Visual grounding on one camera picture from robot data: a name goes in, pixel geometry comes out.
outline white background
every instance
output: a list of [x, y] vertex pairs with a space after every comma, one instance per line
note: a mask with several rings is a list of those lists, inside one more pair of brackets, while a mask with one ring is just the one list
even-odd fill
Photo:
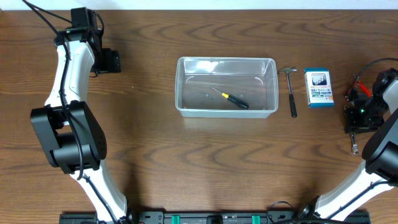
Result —
[[[44, 9], [398, 9], [398, 0], [30, 0]], [[0, 0], [2, 10], [27, 10], [22, 0]]]

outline hammer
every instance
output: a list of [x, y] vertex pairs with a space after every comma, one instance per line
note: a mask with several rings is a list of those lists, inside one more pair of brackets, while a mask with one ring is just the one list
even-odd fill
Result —
[[289, 102], [290, 102], [290, 112], [292, 113], [292, 117], [296, 118], [297, 117], [297, 111], [296, 111], [296, 104], [294, 103], [294, 97], [293, 97], [293, 91], [292, 91], [292, 84], [290, 84], [290, 73], [291, 72], [297, 72], [297, 68], [293, 67], [285, 67], [279, 70], [279, 73], [286, 73], [287, 75], [287, 84], [289, 85]]

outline screwdriver handle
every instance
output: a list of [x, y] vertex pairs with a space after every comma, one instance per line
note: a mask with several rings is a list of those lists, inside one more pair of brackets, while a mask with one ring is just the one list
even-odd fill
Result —
[[233, 95], [229, 95], [227, 99], [242, 109], [245, 109], [245, 110], [249, 109], [248, 103], [246, 103], [245, 101], [243, 101]]
[[290, 112], [292, 112], [292, 117], [296, 118], [297, 111], [296, 111], [296, 104], [294, 103], [293, 94], [289, 95], [289, 101], [290, 101]]

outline picture on box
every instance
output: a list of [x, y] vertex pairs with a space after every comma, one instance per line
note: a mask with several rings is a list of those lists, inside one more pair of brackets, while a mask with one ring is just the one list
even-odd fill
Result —
[[327, 85], [328, 82], [326, 81], [326, 75], [325, 74], [312, 74], [312, 85]]

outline wooden tabletop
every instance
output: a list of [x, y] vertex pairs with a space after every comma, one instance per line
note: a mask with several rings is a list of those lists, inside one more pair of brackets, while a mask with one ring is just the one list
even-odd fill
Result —
[[[56, 12], [70, 17], [69, 12]], [[100, 11], [103, 46], [118, 50], [122, 73], [90, 79], [88, 104], [108, 142], [107, 163], [133, 206], [186, 210], [294, 207], [329, 192], [361, 162], [343, 131], [353, 74], [398, 53], [397, 11]], [[58, 30], [68, 26], [49, 18]], [[0, 16], [0, 217], [57, 223], [94, 208], [81, 187], [47, 162], [30, 123], [52, 89], [55, 34], [31, 11]], [[285, 75], [279, 109], [267, 119], [183, 118], [175, 71], [183, 56], [270, 57], [296, 66], [292, 118]], [[333, 108], [310, 109], [304, 67], [331, 72]], [[370, 68], [371, 88], [390, 67]], [[370, 134], [357, 135], [363, 148]], [[398, 190], [363, 205], [373, 223], [398, 220]]]

